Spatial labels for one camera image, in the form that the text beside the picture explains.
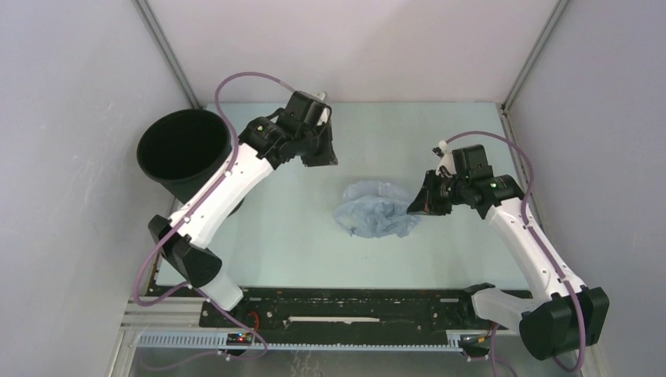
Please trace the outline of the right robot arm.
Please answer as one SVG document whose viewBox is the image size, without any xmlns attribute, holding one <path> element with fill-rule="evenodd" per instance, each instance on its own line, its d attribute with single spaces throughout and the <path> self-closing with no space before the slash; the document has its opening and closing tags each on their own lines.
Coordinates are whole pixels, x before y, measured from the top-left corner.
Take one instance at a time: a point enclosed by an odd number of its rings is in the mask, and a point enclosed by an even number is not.
<svg viewBox="0 0 666 377">
<path fill-rule="evenodd" d="M 588 287 L 536 227 L 514 178 L 494 174 L 482 145 L 451 150 L 442 141 L 433 152 L 440 162 L 426 172 L 408 214 L 445 216 L 458 205 L 477 211 L 506 245 L 532 294 L 518 298 L 479 284 L 458 304 L 458 321 L 477 328 L 489 320 L 517 331 L 539 361 L 597 344 L 609 297 L 600 287 Z"/>
</svg>

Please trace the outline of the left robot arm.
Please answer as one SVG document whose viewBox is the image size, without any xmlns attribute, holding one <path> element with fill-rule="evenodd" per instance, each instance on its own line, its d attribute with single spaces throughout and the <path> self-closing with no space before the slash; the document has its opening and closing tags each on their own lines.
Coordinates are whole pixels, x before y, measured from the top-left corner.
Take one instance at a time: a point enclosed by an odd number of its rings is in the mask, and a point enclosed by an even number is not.
<svg viewBox="0 0 666 377">
<path fill-rule="evenodd" d="M 334 166 L 331 113 L 325 94 L 292 93 L 287 105 L 250 121 L 232 154 L 202 188 L 168 218 L 148 224 L 156 248 L 186 285 L 218 304 L 218 317 L 239 327 L 248 317 L 243 290 L 209 249 L 223 221 L 278 167 L 300 158 L 306 167 Z"/>
</svg>

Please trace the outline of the blue plastic trash bag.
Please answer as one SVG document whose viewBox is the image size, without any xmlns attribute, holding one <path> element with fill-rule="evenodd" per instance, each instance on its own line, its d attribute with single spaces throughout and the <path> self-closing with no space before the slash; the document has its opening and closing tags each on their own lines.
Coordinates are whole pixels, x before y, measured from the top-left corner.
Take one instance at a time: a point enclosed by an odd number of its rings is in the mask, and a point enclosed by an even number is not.
<svg viewBox="0 0 666 377">
<path fill-rule="evenodd" d="M 408 236 L 420 218 L 408 214 L 410 196 L 403 188 L 384 181 L 358 181 L 344 190 L 342 204 L 332 211 L 335 223 L 350 236 L 382 238 Z"/>
</svg>

